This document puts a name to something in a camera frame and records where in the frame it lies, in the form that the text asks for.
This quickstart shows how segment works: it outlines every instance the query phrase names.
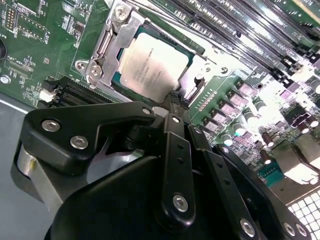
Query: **black plastic arm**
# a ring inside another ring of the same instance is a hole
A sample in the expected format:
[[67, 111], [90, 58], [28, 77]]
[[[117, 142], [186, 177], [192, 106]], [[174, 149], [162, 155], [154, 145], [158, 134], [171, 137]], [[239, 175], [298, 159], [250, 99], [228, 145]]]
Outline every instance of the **black plastic arm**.
[[[147, 125], [154, 119], [153, 111], [141, 102], [37, 109], [26, 115], [20, 140], [35, 158], [61, 173], [78, 175], [86, 171], [99, 150], [100, 137], [106, 138], [132, 125]], [[45, 120], [56, 121], [60, 129], [46, 131], [42, 127]], [[70, 143], [74, 136], [85, 137], [88, 146], [74, 148]]]

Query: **white grille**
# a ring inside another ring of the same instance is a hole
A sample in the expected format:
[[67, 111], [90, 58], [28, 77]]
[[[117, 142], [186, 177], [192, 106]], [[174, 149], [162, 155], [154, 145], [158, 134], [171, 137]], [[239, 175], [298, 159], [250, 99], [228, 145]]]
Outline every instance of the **white grille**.
[[301, 198], [289, 210], [310, 231], [312, 240], [320, 240], [320, 190]]

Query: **motherboard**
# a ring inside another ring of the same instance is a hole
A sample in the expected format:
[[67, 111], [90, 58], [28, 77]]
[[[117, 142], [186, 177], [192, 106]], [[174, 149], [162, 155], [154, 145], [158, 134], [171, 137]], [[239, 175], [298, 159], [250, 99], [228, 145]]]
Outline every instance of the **motherboard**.
[[124, 2], [0, 0], [0, 91], [34, 108], [156, 107], [175, 91], [268, 186], [318, 181], [320, 1]]

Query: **electrolytic capacitor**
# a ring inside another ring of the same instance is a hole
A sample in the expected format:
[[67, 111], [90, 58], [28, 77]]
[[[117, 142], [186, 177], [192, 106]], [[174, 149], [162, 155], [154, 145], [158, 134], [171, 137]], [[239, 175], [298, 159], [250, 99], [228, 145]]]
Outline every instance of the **electrolytic capacitor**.
[[263, 139], [263, 141], [265, 142], [265, 144], [270, 148], [272, 147], [275, 143], [272, 140], [272, 138], [270, 137], [270, 135], [267, 132], [264, 132], [261, 134], [261, 137]]
[[257, 122], [257, 117], [251, 111], [246, 112], [244, 118], [249, 125], [254, 125]]
[[239, 122], [236, 122], [235, 124], [233, 124], [233, 130], [234, 130], [235, 135], [238, 137], [240, 137], [246, 133], [246, 130], [244, 129], [242, 124]]
[[221, 140], [222, 140], [223, 144], [226, 146], [231, 146], [233, 144], [232, 137], [228, 133], [222, 134]]
[[300, 130], [300, 132], [302, 134], [306, 134], [307, 132], [309, 132], [309, 128], [308, 128], [307, 124], [305, 124], [304, 122], [302, 122], [298, 125], [298, 129]]
[[319, 125], [318, 120], [314, 116], [310, 116], [306, 119], [306, 122], [310, 125], [310, 127], [315, 128]]
[[317, 94], [320, 94], [320, 80], [316, 79], [310, 83], [310, 88], [313, 89]]
[[260, 151], [260, 156], [264, 162], [265, 165], [268, 165], [271, 163], [271, 157], [268, 155], [267, 151], [266, 150], [261, 150]]
[[264, 115], [267, 113], [268, 111], [268, 107], [267, 105], [265, 104], [264, 101], [260, 100], [260, 101], [257, 101], [255, 104], [254, 104], [256, 110], [258, 111], [258, 113], [260, 115]]

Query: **metal plate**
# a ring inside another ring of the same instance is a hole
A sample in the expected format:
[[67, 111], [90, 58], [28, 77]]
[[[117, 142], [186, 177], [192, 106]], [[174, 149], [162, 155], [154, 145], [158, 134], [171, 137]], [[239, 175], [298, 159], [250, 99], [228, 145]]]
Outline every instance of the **metal plate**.
[[124, 51], [120, 62], [123, 86], [162, 103], [178, 84], [189, 59], [161, 40], [141, 33]]

